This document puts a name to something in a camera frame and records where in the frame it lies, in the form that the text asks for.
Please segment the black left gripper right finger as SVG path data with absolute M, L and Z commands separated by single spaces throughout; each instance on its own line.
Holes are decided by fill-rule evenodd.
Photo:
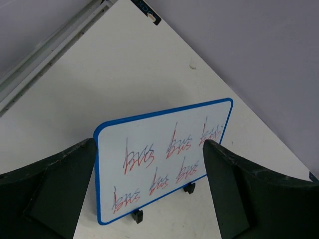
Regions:
M 316 239 L 319 185 L 290 177 L 206 140 L 203 157 L 221 237 Z

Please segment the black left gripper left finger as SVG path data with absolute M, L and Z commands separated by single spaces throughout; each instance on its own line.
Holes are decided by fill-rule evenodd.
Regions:
M 2 239 L 71 239 L 92 175 L 93 138 L 0 176 Z

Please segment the blue framed whiteboard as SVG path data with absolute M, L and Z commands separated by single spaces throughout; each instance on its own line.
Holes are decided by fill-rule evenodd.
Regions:
M 108 225 L 206 176 L 202 148 L 222 142 L 231 98 L 100 124 L 95 188 L 97 221 Z

